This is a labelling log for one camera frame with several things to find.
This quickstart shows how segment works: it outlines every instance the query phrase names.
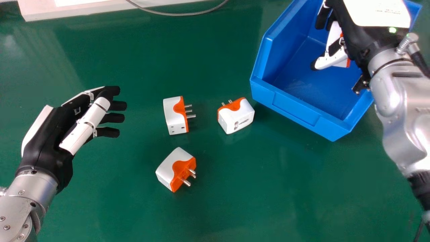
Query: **blue container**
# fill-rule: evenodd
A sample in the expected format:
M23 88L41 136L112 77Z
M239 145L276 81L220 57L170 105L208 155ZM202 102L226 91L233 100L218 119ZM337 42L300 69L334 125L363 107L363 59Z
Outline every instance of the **blue container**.
M255 101L330 141L351 132L373 102L369 91L352 87L361 75L350 68L312 71L326 48L328 32L315 29L321 0L294 0L263 36L251 75ZM421 5L406 1L415 22Z

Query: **green light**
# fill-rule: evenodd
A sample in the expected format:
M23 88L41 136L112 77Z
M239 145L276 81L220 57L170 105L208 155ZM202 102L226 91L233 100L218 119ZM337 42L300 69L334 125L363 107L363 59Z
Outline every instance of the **green light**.
M388 28L388 31L392 34L395 34L397 32L397 29L395 27Z

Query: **plug pin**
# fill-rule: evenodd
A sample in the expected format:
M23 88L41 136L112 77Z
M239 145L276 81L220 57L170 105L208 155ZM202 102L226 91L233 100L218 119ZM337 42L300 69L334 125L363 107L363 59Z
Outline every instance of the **plug pin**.
M181 178L181 181L182 181L185 185L187 185L187 186L191 186L191 183L190 183L189 181L187 181L187 180L185 180L185 179L182 179L182 178Z

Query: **white and orange adapter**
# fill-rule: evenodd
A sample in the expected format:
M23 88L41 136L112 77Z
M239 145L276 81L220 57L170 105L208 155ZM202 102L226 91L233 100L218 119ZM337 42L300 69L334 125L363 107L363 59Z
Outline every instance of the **white and orange adapter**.
M245 128L254 121L255 111L246 98L241 97L234 102L228 100L218 109L217 120L226 134Z
M176 192L182 184L191 186L187 178L189 176L196 178L196 172L194 171L196 166L196 158L178 147L164 159L155 174L163 185L170 191Z
M188 114L193 110L185 110L192 107L185 105L183 96L176 96L163 99L164 117L166 118L167 129L170 135L188 133L188 120L195 118L195 114Z

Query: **gray cable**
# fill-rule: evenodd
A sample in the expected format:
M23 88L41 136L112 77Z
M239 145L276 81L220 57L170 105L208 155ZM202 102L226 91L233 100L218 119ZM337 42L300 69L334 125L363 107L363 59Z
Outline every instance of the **gray cable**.
M208 9L208 10L205 10L205 11L200 11L200 12L186 12L186 13L158 12L158 11L154 11L154 10L150 10L150 9L141 7L141 6L137 5L136 3L132 2L131 0L126 0L126 1L129 2L131 5L137 7L138 9L143 10L145 12L150 12L150 13L153 13L153 14L164 15L164 16L182 17L182 16L195 16L195 15L200 15L200 14L205 14L205 13L209 13L209 12L215 11L215 10L219 9L220 7L222 7L224 4L226 4L230 0L224 0L224 2L218 4L218 6L213 7L211 9Z

